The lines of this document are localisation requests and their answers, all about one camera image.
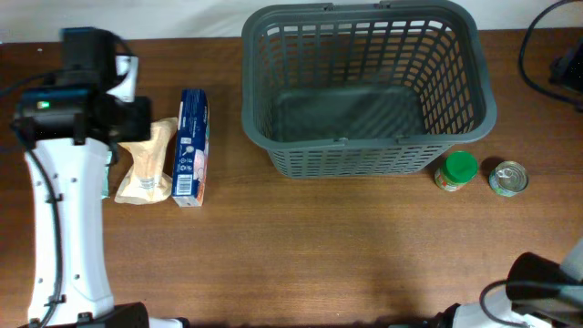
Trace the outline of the mint green wipes packet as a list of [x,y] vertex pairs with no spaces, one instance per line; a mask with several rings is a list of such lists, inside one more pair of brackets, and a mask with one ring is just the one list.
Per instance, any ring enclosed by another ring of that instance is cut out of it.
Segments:
[[104,168],[104,178],[103,178],[103,183],[102,183],[101,199],[106,199],[109,197],[108,175],[109,175],[109,168],[110,168],[111,160],[112,160],[112,152],[109,151],[107,153],[106,165]]

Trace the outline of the tan paper pouch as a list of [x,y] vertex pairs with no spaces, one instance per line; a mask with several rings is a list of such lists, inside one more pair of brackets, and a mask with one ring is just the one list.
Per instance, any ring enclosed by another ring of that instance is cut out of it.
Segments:
[[172,177],[163,169],[168,144],[177,128],[177,118],[163,118],[150,125],[149,140],[120,143],[130,153],[133,164],[118,187],[116,203],[147,205],[169,197]]

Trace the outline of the blue cardboard box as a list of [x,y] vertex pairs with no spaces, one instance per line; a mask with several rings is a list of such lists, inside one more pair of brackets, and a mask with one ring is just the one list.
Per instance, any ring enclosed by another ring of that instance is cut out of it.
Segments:
[[201,207],[209,161],[209,102],[202,89],[184,89],[179,105],[171,197],[181,208]]

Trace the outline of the grey plastic basket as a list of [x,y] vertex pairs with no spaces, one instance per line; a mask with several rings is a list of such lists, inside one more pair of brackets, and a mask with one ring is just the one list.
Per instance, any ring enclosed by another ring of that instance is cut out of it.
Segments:
[[476,23],[454,2],[270,5],[241,36],[242,127],[288,178],[415,173],[496,124]]

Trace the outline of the green lidded jar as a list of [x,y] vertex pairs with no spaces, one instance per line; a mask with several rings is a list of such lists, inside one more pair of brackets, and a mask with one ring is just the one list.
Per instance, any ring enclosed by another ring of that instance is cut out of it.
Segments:
[[435,184],[445,191],[457,191],[471,181],[477,171],[478,163],[471,153],[453,152],[435,172]]

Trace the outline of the silver tin can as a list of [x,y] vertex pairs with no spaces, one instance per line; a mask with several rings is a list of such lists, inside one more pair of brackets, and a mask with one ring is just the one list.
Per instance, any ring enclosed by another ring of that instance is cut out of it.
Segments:
[[488,183],[495,194],[514,197],[523,192],[529,183],[526,169],[515,161],[504,161],[489,174]]

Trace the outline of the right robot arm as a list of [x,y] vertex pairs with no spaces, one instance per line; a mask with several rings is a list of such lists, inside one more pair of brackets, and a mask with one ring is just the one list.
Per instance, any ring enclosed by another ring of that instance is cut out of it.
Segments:
[[488,284],[478,302],[454,304],[423,321],[430,328],[582,326],[582,242],[556,263],[527,252],[504,280]]

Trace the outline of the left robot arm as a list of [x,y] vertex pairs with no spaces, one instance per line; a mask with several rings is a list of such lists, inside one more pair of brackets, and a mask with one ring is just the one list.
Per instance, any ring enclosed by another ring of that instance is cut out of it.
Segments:
[[19,83],[11,129],[35,206],[32,327],[185,327],[142,302],[116,304],[104,255],[102,188],[122,142],[150,138],[151,103],[135,93],[138,58],[95,27],[61,32],[62,66]]

